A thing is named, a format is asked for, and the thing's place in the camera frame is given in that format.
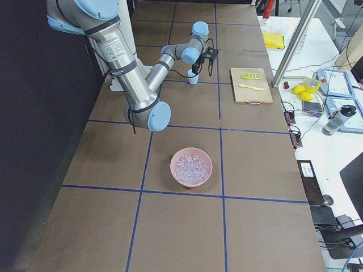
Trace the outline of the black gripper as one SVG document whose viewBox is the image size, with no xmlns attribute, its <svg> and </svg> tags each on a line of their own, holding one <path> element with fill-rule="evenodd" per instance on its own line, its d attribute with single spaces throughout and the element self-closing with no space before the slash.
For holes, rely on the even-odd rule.
<svg viewBox="0 0 363 272">
<path fill-rule="evenodd" d="M 199 66 L 202 66 L 205 59 L 205 53 L 201 53 L 197 59 L 197 61 L 192 65 L 191 71 L 194 74 L 199 74 Z"/>
</svg>

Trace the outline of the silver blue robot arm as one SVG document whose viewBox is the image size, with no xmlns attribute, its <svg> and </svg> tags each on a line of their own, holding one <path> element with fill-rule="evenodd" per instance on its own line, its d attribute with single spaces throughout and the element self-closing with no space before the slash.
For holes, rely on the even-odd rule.
<svg viewBox="0 0 363 272">
<path fill-rule="evenodd" d="M 186 43 L 164 46 L 158 62 L 146 69 L 137 58 L 126 1 L 47 1 L 47 18 L 57 31 L 96 42 L 104 63 L 126 95 L 125 119 L 150 131 L 161 131 L 170 122 L 171 108 L 160 101 L 157 89 L 175 62 L 194 65 L 207 50 L 209 27 L 195 22 Z"/>
</svg>

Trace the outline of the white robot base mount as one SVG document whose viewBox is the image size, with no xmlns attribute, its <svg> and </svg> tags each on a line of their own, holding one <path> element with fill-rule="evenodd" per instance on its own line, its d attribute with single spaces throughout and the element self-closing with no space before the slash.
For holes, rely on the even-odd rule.
<svg viewBox="0 0 363 272">
<path fill-rule="evenodd" d="M 109 26 L 100 34 L 99 48 L 111 73 L 135 103 L 148 100 L 153 92 L 145 80 L 146 70 L 138 60 L 126 1 L 106 1 L 104 4 Z"/>
</svg>

